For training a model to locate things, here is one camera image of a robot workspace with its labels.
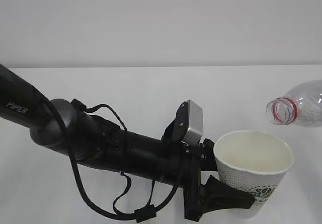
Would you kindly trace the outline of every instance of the bottle opening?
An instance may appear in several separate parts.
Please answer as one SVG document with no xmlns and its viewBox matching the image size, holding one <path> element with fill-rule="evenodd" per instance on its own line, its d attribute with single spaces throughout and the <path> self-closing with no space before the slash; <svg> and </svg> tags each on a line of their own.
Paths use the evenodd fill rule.
<svg viewBox="0 0 322 224">
<path fill-rule="evenodd" d="M 295 121 L 297 107 L 289 98 L 277 98 L 267 104 L 266 114 L 270 121 L 276 125 L 287 125 Z"/>
</svg>

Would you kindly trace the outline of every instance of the white backdrop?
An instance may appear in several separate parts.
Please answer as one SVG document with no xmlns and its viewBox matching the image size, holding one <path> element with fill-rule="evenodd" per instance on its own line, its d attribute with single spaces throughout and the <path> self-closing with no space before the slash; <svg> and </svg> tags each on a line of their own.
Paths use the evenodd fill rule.
<svg viewBox="0 0 322 224">
<path fill-rule="evenodd" d="M 317 64 L 322 0 L 0 0 L 10 67 Z"/>
<path fill-rule="evenodd" d="M 322 65 L 30 68 L 14 72 L 49 99 L 78 98 L 88 106 L 108 103 L 130 131 L 155 138 L 161 137 L 187 99 L 203 108 L 206 138 L 216 140 L 243 129 L 281 137 L 292 148 L 295 164 L 261 212 L 241 220 L 220 210 L 205 214 L 200 223 L 318 224 L 322 219 L 321 129 L 275 126 L 265 116 L 268 101 L 300 82 L 319 79 Z M 117 122 L 107 111 L 99 114 Z M 68 158 L 32 143 L 27 129 L 0 119 L 0 143 L 1 223 L 117 223 L 87 208 Z M 112 201 L 125 188 L 124 177 L 86 167 L 80 171 L 90 198 L 111 211 Z M 160 203 L 170 189 L 158 183 L 152 202 Z M 149 180 L 133 177 L 132 189 L 118 207 L 133 211 L 146 203 L 149 192 Z M 193 223 L 183 218 L 181 191 L 157 218 L 146 223 Z"/>
</svg>

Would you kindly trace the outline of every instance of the paper cup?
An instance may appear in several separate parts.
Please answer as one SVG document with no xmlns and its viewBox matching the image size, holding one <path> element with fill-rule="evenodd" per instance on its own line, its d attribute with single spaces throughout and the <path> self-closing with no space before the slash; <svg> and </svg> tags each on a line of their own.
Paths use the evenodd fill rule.
<svg viewBox="0 0 322 224">
<path fill-rule="evenodd" d="M 230 210 L 241 218 L 257 214 L 294 162 L 285 141 L 256 131 L 227 133 L 218 139 L 213 151 L 219 180 L 256 199 L 250 209 Z"/>
</svg>

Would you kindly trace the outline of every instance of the black robotic arm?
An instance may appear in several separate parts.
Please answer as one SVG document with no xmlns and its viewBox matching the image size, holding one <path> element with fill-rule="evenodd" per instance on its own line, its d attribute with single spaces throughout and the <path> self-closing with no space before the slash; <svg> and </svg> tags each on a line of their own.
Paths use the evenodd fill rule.
<svg viewBox="0 0 322 224">
<path fill-rule="evenodd" d="M 202 214 L 227 208 L 250 208 L 254 197 L 233 189 L 210 176 L 200 184 L 200 171 L 217 171 L 214 143 L 203 134 L 202 109 L 189 100 L 177 110 L 161 140 L 127 131 L 124 123 L 106 104 L 87 108 L 74 99 L 49 101 L 36 88 L 0 64 L 0 117 L 30 129 L 33 141 L 70 158 L 79 192 L 86 204 L 108 218 L 144 221 L 156 216 L 174 196 L 178 187 L 184 195 L 185 218 L 199 221 Z M 97 115 L 109 108 L 117 124 Z M 173 185 L 171 193 L 158 206 L 148 203 L 134 213 L 116 214 L 100 209 L 87 197 L 77 164 L 141 176 Z"/>
</svg>

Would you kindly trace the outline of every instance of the clear plastic bottle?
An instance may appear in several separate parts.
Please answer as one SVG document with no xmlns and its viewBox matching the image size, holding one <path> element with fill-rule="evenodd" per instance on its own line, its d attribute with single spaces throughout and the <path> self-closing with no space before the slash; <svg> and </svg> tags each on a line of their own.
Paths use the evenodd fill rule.
<svg viewBox="0 0 322 224">
<path fill-rule="evenodd" d="M 271 101 L 266 114 L 277 125 L 322 127 L 322 80 L 302 83 Z"/>
</svg>

